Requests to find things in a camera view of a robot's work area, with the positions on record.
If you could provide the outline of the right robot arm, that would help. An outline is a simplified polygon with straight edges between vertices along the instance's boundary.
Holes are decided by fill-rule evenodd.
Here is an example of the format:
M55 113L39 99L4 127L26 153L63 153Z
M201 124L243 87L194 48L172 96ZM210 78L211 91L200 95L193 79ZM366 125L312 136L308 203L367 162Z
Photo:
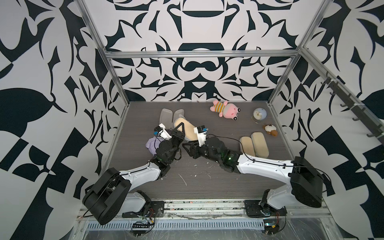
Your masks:
M322 206L327 174L302 157L295 157L293 161L253 157L227 148L217 136L206 139L202 145L197 141L187 142L183 148L193 159L211 160L229 173L257 175L284 183L277 189L265 191L260 202L263 208L279 210L296 203L312 208Z

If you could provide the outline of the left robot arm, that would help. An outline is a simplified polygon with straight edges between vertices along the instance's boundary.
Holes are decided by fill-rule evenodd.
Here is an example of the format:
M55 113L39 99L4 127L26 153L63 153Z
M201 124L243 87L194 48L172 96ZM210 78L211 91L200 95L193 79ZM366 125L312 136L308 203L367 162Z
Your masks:
M184 123L177 125L171 132L160 124L155 128L155 134L163 138L163 141L146 165L127 171L109 168L102 174L83 198L83 205L100 225L106 225L116 216L126 213L138 217L148 214L151 199L144 192L133 190L167 174L180 151L185 133Z

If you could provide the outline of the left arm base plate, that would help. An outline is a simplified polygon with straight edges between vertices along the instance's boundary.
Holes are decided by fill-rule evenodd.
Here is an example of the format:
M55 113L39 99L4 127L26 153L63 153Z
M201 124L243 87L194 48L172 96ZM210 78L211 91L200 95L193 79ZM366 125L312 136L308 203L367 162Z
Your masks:
M156 218L164 215L165 202L164 201L152 201L145 203L142 210L139 212L126 212L122 213L122 218Z

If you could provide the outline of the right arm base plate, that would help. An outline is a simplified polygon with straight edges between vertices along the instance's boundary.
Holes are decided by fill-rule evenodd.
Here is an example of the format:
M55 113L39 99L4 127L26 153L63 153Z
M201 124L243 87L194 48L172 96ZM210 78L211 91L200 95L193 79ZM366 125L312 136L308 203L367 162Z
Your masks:
M246 215L249 218L268 218L276 216L286 216L287 209L285 207L276 210L270 207L268 204L262 204L257 200L245 200L244 201Z

